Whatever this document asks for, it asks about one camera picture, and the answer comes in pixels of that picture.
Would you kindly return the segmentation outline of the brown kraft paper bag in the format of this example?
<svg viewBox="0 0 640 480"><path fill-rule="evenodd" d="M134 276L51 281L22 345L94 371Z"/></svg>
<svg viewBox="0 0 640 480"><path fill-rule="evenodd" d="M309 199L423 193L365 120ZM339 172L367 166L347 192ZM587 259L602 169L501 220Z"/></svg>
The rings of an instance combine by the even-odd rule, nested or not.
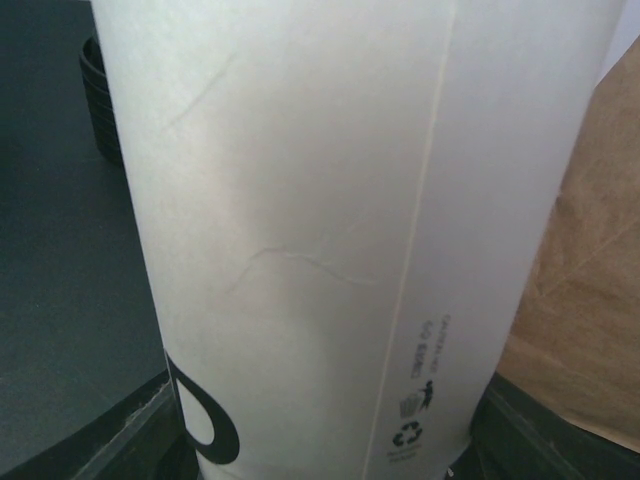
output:
<svg viewBox="0 0 640 480"><path fill-rule="evenodd" d="M597 85L498 370L639 447L639 48Z"/></svg>

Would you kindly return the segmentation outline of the white paper cup black print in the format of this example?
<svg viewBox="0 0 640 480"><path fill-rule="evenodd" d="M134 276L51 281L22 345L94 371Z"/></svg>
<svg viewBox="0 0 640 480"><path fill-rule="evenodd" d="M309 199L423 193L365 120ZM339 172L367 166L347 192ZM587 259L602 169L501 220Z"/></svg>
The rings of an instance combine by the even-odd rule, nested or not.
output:
<svg viewBox="0 0 640 480"><path fill-rule="evenodd" d="M96 1L206 479L440 479L623 5Z"/></svg>

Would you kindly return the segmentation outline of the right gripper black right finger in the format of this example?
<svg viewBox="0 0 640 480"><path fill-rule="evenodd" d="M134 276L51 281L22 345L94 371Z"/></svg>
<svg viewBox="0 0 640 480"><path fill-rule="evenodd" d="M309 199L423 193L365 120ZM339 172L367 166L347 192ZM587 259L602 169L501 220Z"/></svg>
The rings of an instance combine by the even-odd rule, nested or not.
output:
<svg viewBox="0 0 640 480"><path fill-rule="evenodd" d="M639 454L570 424L495 374L446 479L638 479Z"/></svg>

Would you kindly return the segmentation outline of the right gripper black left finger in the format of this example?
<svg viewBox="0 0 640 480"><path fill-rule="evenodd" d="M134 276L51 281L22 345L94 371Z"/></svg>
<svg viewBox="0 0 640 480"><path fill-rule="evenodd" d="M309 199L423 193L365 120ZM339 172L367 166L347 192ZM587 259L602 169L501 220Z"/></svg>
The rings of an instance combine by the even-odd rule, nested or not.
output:
<svg viewBox="0 0 640 480"><path fill-rule="evenodd" d="M167 371L3 479L198 479Z"/></svg>

